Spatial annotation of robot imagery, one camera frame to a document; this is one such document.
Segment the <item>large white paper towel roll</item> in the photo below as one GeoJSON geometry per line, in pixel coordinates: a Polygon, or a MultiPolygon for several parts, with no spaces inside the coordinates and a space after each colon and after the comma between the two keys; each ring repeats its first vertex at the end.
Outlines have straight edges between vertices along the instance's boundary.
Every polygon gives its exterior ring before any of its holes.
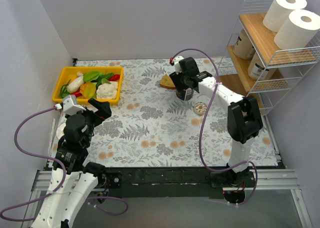
{"type": "Polygon", "coordinates": [[[273,0],[262,23],[277,33],[292,11],[304,9],[307,4],[306,0],[273,0]]]}

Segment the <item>small white paper towel roll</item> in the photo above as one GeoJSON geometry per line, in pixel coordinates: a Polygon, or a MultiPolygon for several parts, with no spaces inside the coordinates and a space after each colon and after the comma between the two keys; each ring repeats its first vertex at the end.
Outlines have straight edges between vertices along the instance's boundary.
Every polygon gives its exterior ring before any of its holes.
{"type": "Polygon", "coordinates": [[[320,16],[314,12],[293,10],[274,37],[281,50],[304,48],[320,29],[320,16]]]}

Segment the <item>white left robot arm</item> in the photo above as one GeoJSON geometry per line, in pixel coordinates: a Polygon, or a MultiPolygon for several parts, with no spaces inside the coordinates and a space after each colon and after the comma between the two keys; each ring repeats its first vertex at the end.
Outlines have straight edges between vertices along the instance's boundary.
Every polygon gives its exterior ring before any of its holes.
{"type": "Polygon", "coordinates": [[[97,109],[95,112],[83,108],[65,113],[65,127],[58,142],[50,184],[31,225],[33,228],[72,227],[92,189],[106,184],[105,166],[95,162],[83,163],[89,154],[95,127],[110,118],[112,111],[107,101],[91,98],[88,102],[97,109]]]}

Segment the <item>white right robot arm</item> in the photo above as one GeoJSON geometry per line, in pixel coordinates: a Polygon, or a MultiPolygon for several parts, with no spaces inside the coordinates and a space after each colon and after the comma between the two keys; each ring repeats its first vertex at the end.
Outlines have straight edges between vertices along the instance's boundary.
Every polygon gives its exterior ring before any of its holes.
{"type": "Polygon", "coordinates": [[[94,129],[87,162],[106,167],[205,167],[218,184],[237,187],[249,173],[251,147],[263,128],[258,102],[199,68],[165,60],[111,63],[123,69],[118,104],[94,129]]]}

